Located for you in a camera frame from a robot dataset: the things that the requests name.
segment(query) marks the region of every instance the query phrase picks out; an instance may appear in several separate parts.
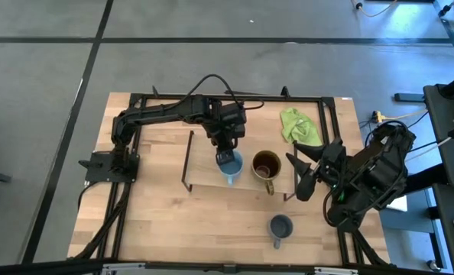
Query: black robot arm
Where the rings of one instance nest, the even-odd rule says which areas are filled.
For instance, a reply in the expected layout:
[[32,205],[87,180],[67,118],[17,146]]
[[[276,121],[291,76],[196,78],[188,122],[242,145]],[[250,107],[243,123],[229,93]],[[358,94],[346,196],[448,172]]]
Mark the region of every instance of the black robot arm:
[[[309,200],[316,182],[326,183],[330,191],[323,203],[324,219],[345,232],[356,231],[369,209],[383,209],[406,186],[404,159],[416,136],[399,121],[385,122],[372,134],[367,147],[354,157],[346,155],[340,137],[320,147],[295,144],[296,149],[317,162],[314,169],[287,154],[301,178],[297,198]],[[329,197],[332,197],[332,203],[326,211]]]
[[188,95],[172,104],[130,107],[113,118],[115,159],[112,169],[122,170],[126,167],[127,146],[139,127],[172,121],[202,125],[206,136],[216,146],[218,164],[233,160],[232,149],[237,147],[238,138],[245,135],[246,116],[242,102],[222,105],[220,100],[208,96]]

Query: wooden table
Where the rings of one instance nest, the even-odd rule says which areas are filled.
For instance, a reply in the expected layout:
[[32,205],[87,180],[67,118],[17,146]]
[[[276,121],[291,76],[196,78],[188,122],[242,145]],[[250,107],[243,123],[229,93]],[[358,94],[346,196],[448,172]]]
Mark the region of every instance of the wooden table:
[[[112,119],[127,107],[129,97],[129,93],[110,94],[96,150],[112,149]],[[362,149],[362,141],[353,101],[350,98],[336,98],[335,101],[344,145],[348,148],[348,154],[354,154]],[[148,99],[148,105],[170,102],[173,101]],[[286,148],[292,152],[293,147],[286,144],[281,136],[280,111],[286,107],[295,107],[307,114],[320,128],[315,103],[267,102],[261,109],[248,111],[246,138],[240,139],[239,143],[258,138],[275,143],[274,147],[283,151]],[[328,109],[326,117],[329,137],[332,139]],[[266,134],[266,129],[273,133]],[[183,122],[143,127],[138,149],[141,163],[128,203],[119,253],[121,260],[210,264],[341,264],[336,229],[328,226],[322,215],[323,197],[329,191],[323,184],[317,185],[309,202],[295,198],[284,202],[282,194],[269,196],[262,186],[259,190],[222,188],[219,184],[224,185],[225,182],[216,181],[209,185],[196,184],[192,192],[187,192],[181,183],[181,176],[191,130],[198,136],[205,135],[201,126]],[[290,171],[290,175],[281,178],[280,186],[283,186],[284,180],[293,184],[293,169]],[[83,196],[69,256],[78,254],[102,225],[109,190],[110,183],[100,183]],[[268,237],[267,223],[280,213],[292,218],[294,230],[288,239],[282,241],[281,248],[275,250]],[[360,230],[380,257],[388,260],[380,218],[375,210],[367,213]],[[105,255],[111,254],[114,228],[110,232]],[[346,239],[349,257],[354,262],[351,238],[347,235]]]

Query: green towel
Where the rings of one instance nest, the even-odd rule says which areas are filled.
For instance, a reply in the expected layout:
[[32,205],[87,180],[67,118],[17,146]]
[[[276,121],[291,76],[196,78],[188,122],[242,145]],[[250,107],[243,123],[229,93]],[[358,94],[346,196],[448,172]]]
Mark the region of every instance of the green towel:
[[322,145],[317,126],[305,114],[298,112],[295,108],[287,108],[280,113],[280,116],[283,124],[281,134],[289,143],[297,141],[310,146]]

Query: black clamp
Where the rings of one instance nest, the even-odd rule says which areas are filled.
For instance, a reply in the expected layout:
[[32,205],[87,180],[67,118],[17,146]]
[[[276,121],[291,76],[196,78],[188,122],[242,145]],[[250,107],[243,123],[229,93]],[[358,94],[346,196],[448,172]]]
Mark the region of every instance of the black clamp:
[[284,96],[286,98],[291,97],[290,92],[288,92],[288,88],[286,86],[283,86],[283,88],[281,89],[280,95]]
[[152,86],[152,93],[154,94],[154,97],[156,99],[159,98],[159,92],[157,91],[156,86],[154,86],[154,85]]
[[222,268],[224,274],[235,274],[237,273],[237,266],[235,264],[224,264]]
[[112,152],[93,152],[89,160],[80,160],[79,164],[86,168],[85,180],[91,183],[133,183],[137,179],[138,154],[128,154],[126,166],[121,171],[113,169],[113,160],[116,157]]

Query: gray floor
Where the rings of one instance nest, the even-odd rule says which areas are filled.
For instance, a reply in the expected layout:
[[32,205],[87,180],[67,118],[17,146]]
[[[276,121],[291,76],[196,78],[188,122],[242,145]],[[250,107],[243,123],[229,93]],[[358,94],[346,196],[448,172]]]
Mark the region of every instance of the gray floor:
[[[368,12],[387,3],[366,2]],[[94,37],[105,0],[0,0],[0,36]],[[454,29],[454,10],[446,18]],[[447,38],[430,4],[397,4],[376,18],[340,0],[115,0],[106,37]],[[90,44],[0,44],[0,264],[18,262],[52,158],[84,71]],[[66,256],[85,170],[109,92],[178,93],[218,73],[233,89],[292,95],[348,96],[358,119],[421,110],[397,104],[396,92],[454,79],[451,45],[102,44],[70,143],[36,260]],[[200,92],[224,89],[209,80]],[[408,118],[411,123],[417,118]],[[432,140],[429,118],[413,127],[416,145]],[[362,129],[365,136],[368,129]],[[440,162],[437,150],[408,164],[418,172]],[[433,258],[426,235],[386,229],[401,267]]]

